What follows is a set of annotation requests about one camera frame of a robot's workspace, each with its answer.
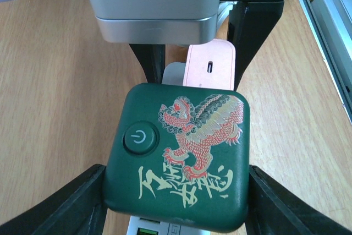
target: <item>wooden table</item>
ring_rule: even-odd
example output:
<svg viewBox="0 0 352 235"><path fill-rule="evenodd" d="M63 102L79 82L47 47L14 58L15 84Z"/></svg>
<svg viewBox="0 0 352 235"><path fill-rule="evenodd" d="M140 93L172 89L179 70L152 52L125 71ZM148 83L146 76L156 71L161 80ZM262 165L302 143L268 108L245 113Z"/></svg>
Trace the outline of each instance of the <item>wooden table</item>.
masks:
<svg viewBox="0 0 352 235"><path fill-rule="evenodd" d="M103 41L89 0L17 0L0 11L4 223L106 164L125 96L145 77L127 44ZM168 62L185 56L168 47ZM352 229L352 126L298 0L285 1L238 91L251 106L251 163ZM105 234L125 234L128 221L110 211Z"/></svg>

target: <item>green power bank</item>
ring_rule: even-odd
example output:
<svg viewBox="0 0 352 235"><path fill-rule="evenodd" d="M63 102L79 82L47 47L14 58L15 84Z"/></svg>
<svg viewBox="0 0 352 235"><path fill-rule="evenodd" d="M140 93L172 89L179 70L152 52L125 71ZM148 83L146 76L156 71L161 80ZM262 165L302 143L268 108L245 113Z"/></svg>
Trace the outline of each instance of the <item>green power bank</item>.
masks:
<svg viewBox="0 0 352 235"><path fill-rule="evenodd" d="M209 231L247 214L250 110L227 90L140 84L128 93L103 181L114 211Z"/></svg>

